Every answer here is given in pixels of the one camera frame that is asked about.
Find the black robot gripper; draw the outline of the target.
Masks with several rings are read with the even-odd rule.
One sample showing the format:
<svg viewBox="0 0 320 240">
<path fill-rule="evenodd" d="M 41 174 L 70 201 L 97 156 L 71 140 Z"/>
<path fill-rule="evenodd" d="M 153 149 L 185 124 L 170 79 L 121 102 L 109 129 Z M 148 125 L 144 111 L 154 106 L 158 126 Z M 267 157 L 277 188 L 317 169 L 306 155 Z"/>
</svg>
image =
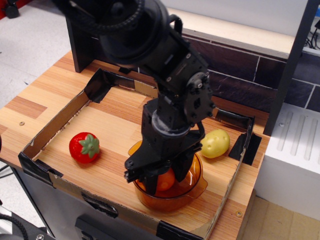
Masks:
<svg viewBox="0 0 320 240">
<path fill-rule="evenodd" d="M 155 174 L 161 174 L 167 165 L 172 168 L 179 183 L 184 180 L 205 137 L 203 124 L 199 122 L 196 125 L 198 129 L 188 130 L 185 135 L 168 136 L 161 135 L 146 124 L 142 130 L 141 146 L 124 164 L 127 182 L 144 180 L 146 193 L 155 195 L 158 185 L 158 175 Z"/>
</svg>

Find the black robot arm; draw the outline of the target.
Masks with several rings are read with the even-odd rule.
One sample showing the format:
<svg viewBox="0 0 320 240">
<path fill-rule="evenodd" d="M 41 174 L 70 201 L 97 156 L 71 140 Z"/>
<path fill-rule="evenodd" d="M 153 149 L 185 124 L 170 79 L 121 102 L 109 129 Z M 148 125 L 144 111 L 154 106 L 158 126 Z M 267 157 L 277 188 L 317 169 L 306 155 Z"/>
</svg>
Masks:
<svg viewBox="0 0 320 240">
<path fill-rule="evenodd" d="M 57 0 L 78 28 L 99 38 L 104 54 L 124 68 L 140 68 L 157 84 L 142 112 L 142 143 L 125 162 L 125 178 L 154 195 L 159 176 L 182 181 L 201 149 L 202 121 L 214 103 L 208 64 L 182 37 L 182 21 L 158 0 Z"/>
</svg>

